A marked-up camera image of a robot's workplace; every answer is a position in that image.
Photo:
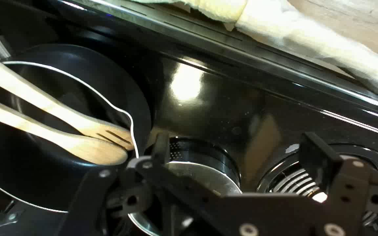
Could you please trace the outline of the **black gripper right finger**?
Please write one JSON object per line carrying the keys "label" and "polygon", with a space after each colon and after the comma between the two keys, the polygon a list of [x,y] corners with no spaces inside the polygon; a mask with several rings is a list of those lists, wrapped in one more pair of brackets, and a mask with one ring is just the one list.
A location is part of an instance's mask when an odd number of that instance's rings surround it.
{"label": "black gripper right finger", "polygon": [[328,198],[321,231],[365,236],[362,218],[378,216],[378,171],[359,159],[342,159],[313,133],[302,136],[299,163]]}

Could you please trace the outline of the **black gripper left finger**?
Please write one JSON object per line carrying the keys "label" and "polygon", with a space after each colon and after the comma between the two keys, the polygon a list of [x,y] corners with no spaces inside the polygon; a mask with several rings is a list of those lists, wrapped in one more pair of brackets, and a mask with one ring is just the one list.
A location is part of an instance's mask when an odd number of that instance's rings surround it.
{"label": "black gripper left finger", "polygon": [[152,155],[126,168],[89,172],[80,184],[56,236],[119,236],[128,217],[148,212],[160,236],[223,236],[216,210],[219,197],[190,177],[166,168],[170,139],[160,134]]}

